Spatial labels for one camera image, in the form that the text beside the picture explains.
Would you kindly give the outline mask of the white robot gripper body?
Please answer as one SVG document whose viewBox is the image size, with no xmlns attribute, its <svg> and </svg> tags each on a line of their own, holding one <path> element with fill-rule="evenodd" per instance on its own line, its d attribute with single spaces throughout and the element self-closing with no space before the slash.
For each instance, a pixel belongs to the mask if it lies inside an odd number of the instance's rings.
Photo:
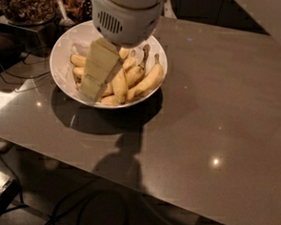
<svg viewBox="0 0 281 225">
<path fill-rule="evenodd" d="M 92 0 L 92 23 L 109 42 L 136 47 L 160 20 L 165 0 Z"/>
</svg>

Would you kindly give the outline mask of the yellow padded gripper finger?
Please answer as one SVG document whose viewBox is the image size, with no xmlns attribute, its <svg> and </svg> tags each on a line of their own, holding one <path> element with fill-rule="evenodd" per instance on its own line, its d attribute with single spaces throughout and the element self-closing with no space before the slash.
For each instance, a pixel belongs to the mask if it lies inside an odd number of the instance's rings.
<svg viewBox="0 0 281 225">
<path fill-rule="evenodd" d="M 115 45 L 104 37 L 92 41 L 81 79 L 81 93 L 92 101 L 99 99 L 120 65 L 119 49 Z"/>
</svg>

